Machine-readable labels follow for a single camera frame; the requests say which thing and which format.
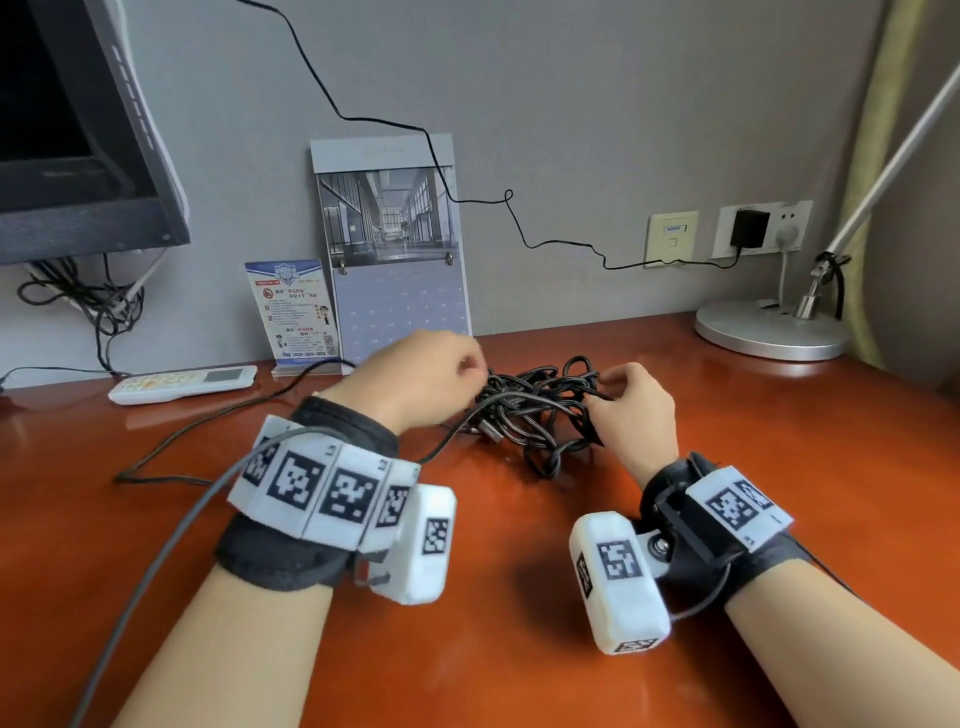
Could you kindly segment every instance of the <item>television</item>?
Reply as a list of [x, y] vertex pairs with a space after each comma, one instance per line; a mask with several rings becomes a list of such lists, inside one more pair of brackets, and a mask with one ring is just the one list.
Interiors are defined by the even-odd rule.
[[190, 241], [106, 2], [0, 3], [0, 264]]

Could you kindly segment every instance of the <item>shield logo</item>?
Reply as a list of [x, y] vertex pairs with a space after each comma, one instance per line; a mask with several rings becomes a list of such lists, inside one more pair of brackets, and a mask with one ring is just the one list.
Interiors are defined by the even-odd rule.
[[281, 263], [274, 268], [276, 277], [282, 280], [287, 285], [293, 285], [293, 282], [297, 279], [297, 266], [290, 265], [290, 263]]

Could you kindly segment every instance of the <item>desk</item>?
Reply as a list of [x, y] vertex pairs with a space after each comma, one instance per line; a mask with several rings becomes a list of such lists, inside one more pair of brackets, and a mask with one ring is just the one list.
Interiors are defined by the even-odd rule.
[[[486, 336], [497, 371], [637, 359], [674, 394], [682, 449], [735, 463], [796, 517], [795, 533], [871, 604], [960, 666], [960, 416], [933, 394], [849, 359], [790, 365], [700, 340], [689, 315]], [[184, 437], [148, 473], [212, 478], [268, 412]], [[110, 478], [164, 435], [254, 390], [123, 408], [104, 382], [11, 392], [0, 405], [0, 705], [7, 725], [62, 726], [134, 583], [200, 495]], [[401, 455], [442, 431], [408, 433]], [[422, 480], [459, 498], [446, 591], [400, 607], [338, 590], [304, 726], [776, 726], [790, 718], [722, 614], [681, 623], [643, 655], [590, 637], [566, 540], [581, 515], [631, 513], [638, 491], [601, 449], [537, 481], [520, 452], [462, 436]], [[231, 509], [198, 519], [134, 615], [87, 726], [107, 725], [212, 566]]]

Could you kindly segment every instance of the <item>wrist-mounted device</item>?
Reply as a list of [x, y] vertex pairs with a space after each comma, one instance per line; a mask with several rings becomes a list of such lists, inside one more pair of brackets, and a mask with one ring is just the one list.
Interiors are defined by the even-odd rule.
[[[446, 580], [453, 492], [419, 484], [419, 465], [385, 454], [391, 442], [396, 452], [392, 433], [367, 438], [364, 444], [380, 452], [357, 447], [341, 434], [353, 434], [350, 423], [331, 422], [331, 412], [365, 421], [368, 434], [371, 421], [330, 402], [313, 406], [323, 410], [324, 431], [317, 431], [316, 418], [300, 418], [301, 424], [267, 416], [255, 454], [230, 491], [240, 515], [217, 546], [218, 562], [275, 591], [336, 586], [353, 566], [358, 583], [389, 599], [433, 601]], [[361, 579], [365, 562], [369, 574]]]
[[[570, 557], [597, 646], [607, 654], [651, 649], [672, 622], [722, 603], [781, 561], [805, 558], [784, 533], [792, 522], [736, 468], [718, 469], [696, 452], [647, 484], [639, 520], [583, 516], [570, 534]], [[670, 614], [658, 580], [706, 596]]]

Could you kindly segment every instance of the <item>person's left hand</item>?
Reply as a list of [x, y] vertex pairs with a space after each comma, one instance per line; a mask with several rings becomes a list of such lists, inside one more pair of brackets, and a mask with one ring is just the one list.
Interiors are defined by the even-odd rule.
[[414, 331], [371, 356], [318, 397], [396, 434], [437, 425], [465, 409], [487, 381], [480, 344], [453, 331]]

